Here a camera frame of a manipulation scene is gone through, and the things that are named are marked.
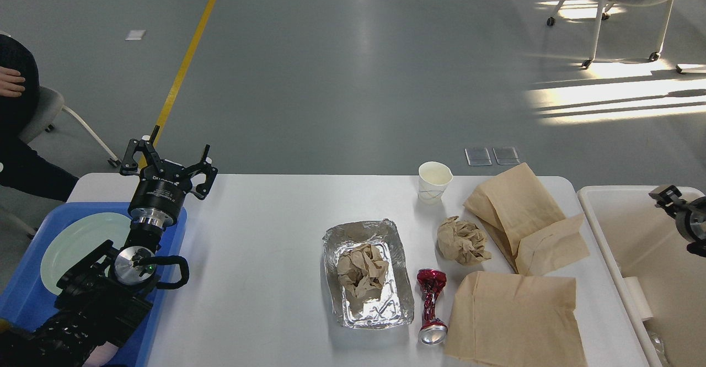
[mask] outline person's hand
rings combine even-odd
[[[22,95],[25,88],[18,83],[24,82],[25,78],[20,77],[20,72],[0,67],[0,96],[16,98]]]

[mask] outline person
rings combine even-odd
[[[37,62],[17,40],[0,34],[0,185],[66,201],[78,178],[43,159],[18,137],[40,97]]]

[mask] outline white table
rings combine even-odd
[[[149,366],[207,365],[468,365],[443,356],[442,346],[421,345],[421,296],[416,272],[446,272],[437,315],[448,322],[453,294],[477,269],[510,273],[497,247],[482,267],[441,259],[436,229],[461,215],[462,202],[488,177],[455,177],[443,204],[416,198],[414,176],[219,175],[204,201],[188,196],[180,254],[191,279],[163,304]],[[567,216],[582,212],[573,186],[543,177]],[[69,201],[129,201],[136,177],[89,174]],[[413,324],[382,331],[340,327],[331,312],[322,270],[321,238],[337,224],[388,218],[397,224],[413,280]],[[628,315],[585,222],[581,234],[590,257],[552,272],[577,278],[578,321],[586,358],[595,367],[645,366]]]

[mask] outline robotic arm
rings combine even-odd
[[[121,175],[140,177],[128,208],[132,222],[125,244],[116,249],[105,241],[71,267],[57,283],[58,312],[34,332],[8,328],[0,320],[0,365],[81,366],[105,342],[117,347],[127,342],[152,309],[146,299],[152,290],[178,289],[189,281],[184,257],[154,254],[164,230],[177,222],[187,193],[206,198],[218,170],[207,158],[209,145],[201,161],[189,167],[159,158],[153,146],[157,131],[159,126],[148,139],[131,139],[120,168]],[[147,161],[139,172],[136,153]],[[194,186],[192,178],[199,174],[205,181]],[[181,272],[175,283],[159,281],[156,273],[157,265],[169,264]]]
[[[689,242],[686,250],[706,257],[706,198],[687,202],[673,184],[655,188],[650,197],[656,200],[655,207],[674,218],[679,234]]]

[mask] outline gray floor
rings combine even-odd
[[[572,0],[573,19],[548,28],[556,1],[217,0],[157,149],[192,163],[210,143],[222,173],[411,175],[437,160],[493,175],[505,167],[469,167],[463,149],[515,146],[576,189],[706,190],[706,76],[673,70],[706,63],[706,0],[676,0],[654,63],[662,8],[614,8],[587,71],[593,6]],[[0,0],[0,30],[121,155],[151,131],[206,2]],[[124,41],[131,29],[145,39]],[[33,141],[40,154],[111,171],[68,116],[55,124]],[[57,205],[7,188],[0,204],[34,226]],[[2,289],[28,241],[0,223],[0,242]]]

